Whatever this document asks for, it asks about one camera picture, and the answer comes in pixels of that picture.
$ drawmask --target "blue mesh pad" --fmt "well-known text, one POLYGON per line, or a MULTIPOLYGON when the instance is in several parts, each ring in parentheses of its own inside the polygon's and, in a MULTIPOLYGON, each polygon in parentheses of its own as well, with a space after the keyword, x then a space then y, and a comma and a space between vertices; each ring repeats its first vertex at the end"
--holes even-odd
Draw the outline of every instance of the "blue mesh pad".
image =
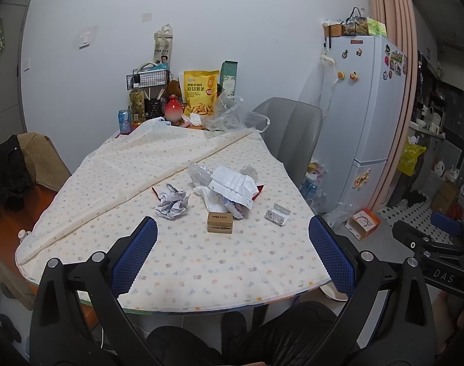
POLYGON ((157 224, 150 218, 113 266, 110 290, 115 297, 128 293, 156 241, 157 224))
POLYGON ((345 293, 348 298, 351 298, 354 289, 356 289, 354 268, 344 256, 343 251, 340 250, 335 240, 316 217, 312 217, 310 220, 308 235, 310 242, 334 282, 335 288, 340 293, 345 293))
POLYGON ((462 233, 460 222, 439 212, 434 212, 430 215, 430 223, 448 233, 450 237, 458 237, 462 233))

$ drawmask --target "fries snack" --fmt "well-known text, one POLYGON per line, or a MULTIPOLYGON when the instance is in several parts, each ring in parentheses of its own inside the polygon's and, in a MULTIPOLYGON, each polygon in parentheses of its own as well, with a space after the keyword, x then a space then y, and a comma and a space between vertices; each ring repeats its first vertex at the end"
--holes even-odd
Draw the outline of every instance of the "fries snack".
POLYGON ((213 114, 213 103, 217 99, 217 78, 215 72, 184 72, 186 108, 185 114, 196 113, 201 116, 213 114))

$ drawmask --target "white refrigerator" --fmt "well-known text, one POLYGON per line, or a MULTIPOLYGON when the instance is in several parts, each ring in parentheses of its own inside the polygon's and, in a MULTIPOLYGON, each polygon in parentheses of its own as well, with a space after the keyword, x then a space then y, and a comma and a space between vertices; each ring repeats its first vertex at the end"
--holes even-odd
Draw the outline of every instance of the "white refrigerator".
POLYGON ((312 160, 327 169, 324 209, 330 211, 338 202, 361 209, 374 193, 393 143, 407 57, 383 36, 331 38, 328 55, 344 79, 328 92, 333 81, 324 75, 320 108, 327 116, 312 160))

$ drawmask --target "yellow bag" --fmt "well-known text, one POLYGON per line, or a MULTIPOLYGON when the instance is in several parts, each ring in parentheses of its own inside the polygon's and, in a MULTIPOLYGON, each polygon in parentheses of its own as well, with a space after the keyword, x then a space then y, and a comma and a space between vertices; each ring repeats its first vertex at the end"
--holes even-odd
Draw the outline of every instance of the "yellow bag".
POLYGON ((213 114, 213 104, 217 99, 217 77, 220 72, 184 72, 186 108, 185 115, 191 113, 213 114))
POLYGON ((418 144, 410 144, 408 140, 406 140, 400 161, 398 161, 397 169, 407 176, 412 176, 414 174, 415 165, 417 164, 417 159, 425 150, 427 150, 425 147, 419 146, 418 144))

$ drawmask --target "metal screw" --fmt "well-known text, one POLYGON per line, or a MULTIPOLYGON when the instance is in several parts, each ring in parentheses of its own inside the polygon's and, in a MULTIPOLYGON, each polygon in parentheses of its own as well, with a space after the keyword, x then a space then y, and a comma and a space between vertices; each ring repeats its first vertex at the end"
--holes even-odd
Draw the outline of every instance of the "metal screw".
POLYGON ((361 258, 362 258, 364 261, 373 261, 373 259, 374 259, 375 257, 373 256, 373 253, 364 251, 364 252, 361 253, 361 258))
POLYGON ((59 260, 56 258, 52 258, 47 262, 47 267, 54 268, 59 263, 59 260))
POLYGON ((105 254, 103 252, 96 252, 91 256, 91 259, 93 261, 96 261, 96 263, 99 263, 105 258, 105 254))
POLYGON ((410 265, 412 267, 417 267, 417 265, 419 265, 419 263, 417 263, 417 260, 414 259, 413 257, 409 257, 407 259, 407 263, 408 263, 408 265, 410 265))

